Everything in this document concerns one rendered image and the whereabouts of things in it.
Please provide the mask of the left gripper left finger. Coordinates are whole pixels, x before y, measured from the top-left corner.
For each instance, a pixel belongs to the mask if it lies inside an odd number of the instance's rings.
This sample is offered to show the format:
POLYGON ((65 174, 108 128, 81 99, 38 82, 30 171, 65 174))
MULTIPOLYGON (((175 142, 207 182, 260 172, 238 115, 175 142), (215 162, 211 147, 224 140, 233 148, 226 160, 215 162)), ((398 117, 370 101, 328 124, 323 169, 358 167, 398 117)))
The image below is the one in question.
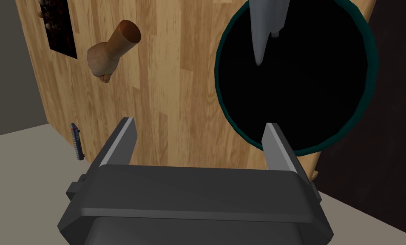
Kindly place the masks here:
POLYGON ((137 142, 134 118, 123 118, 124 125, 119 127, 118 135, 113 138, 107 153, 100 162, 102 165, 129 165, 137 142))

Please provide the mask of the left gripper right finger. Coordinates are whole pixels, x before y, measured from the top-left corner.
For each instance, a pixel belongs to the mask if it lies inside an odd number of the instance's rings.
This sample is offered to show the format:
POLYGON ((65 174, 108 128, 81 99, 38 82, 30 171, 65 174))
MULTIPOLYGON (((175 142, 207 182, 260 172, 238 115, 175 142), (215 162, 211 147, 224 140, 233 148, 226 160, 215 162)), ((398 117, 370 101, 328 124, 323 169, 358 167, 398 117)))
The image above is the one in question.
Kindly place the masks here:
POLYGON ((303 180, 309 180, 278 124, 265 125, 261 144, 269 170, 293 171, 303 180))

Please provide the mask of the small dark blue remote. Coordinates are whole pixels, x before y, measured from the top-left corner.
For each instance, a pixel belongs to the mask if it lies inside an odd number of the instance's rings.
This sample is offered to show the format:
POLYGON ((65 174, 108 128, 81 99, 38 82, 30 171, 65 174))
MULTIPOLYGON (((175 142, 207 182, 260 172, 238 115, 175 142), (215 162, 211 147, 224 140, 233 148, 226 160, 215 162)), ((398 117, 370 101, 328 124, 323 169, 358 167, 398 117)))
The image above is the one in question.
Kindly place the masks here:
POLYGON ((82 144, 80 141, 80 130, 77 128, 77 126, 74 123, 70 124, 71 128, 71 134, 72 134, 72 139, 73 139, 73 145, 75 148, 76 156, 78 160, 83 160, 84 159, 84 154, 82 151, 82 144))

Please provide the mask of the black plate with teal rim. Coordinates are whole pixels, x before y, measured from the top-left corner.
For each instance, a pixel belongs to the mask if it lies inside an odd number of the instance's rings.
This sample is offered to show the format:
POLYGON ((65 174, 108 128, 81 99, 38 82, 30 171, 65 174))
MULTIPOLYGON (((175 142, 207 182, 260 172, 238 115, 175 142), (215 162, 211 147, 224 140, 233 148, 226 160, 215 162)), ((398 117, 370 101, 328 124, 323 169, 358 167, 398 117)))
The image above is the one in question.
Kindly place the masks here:
POLYGON ((230 19, 216 52, 224 116, 258 149, 265 125, 276 123, 295 155, 323 151, 360 121, 373 96, 372 31, 351 0, 290 0, 284 27, 268 37, 258 66, 248 1, 230 19))

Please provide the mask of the light wooden table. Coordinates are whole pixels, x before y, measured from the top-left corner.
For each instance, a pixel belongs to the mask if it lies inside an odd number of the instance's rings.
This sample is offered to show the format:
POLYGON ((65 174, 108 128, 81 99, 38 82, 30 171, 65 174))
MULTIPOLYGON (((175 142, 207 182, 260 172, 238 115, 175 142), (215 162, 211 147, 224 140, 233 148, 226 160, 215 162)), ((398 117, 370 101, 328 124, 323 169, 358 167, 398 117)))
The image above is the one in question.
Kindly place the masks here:
POLYGON ((15 0, 48 123, 71 141, 82 130, 93 161, 123 117, 134 117, 131 163, 254 168, 262 151, 242 139, 218 104, 216 49, 245 0, 67 0, 77 58, 49 48, 38 0, 15 0), (142 40, 120 60, 109 83, 88 68, 87 49, 128 19, 142 40))

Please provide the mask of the brown and beige lumpy object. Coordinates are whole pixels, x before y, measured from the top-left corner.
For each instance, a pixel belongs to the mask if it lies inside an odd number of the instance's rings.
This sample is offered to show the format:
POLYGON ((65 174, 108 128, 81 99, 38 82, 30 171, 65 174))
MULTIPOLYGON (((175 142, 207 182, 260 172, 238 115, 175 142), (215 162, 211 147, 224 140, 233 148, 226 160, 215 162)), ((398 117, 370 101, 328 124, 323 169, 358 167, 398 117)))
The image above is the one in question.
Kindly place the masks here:
POLYGON ((116 70, 120 57, 141 40, 137 25, 129 20, 119 22, 107 42, 100 42, 87 51, 87 62, 92 74, 108 83, 116 70))

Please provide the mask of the grey pointed utensil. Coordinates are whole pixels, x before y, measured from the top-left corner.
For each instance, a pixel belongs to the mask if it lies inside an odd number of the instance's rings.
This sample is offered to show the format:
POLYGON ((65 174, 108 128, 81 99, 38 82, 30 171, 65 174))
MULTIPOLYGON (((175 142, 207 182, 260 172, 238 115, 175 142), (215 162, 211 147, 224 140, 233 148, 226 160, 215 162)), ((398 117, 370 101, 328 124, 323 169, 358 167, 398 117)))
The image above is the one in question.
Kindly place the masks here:
POLYGON ((268 37, 285 25, 290 0, 249 0, 251 35, 256 64, 261 65, 268 37))

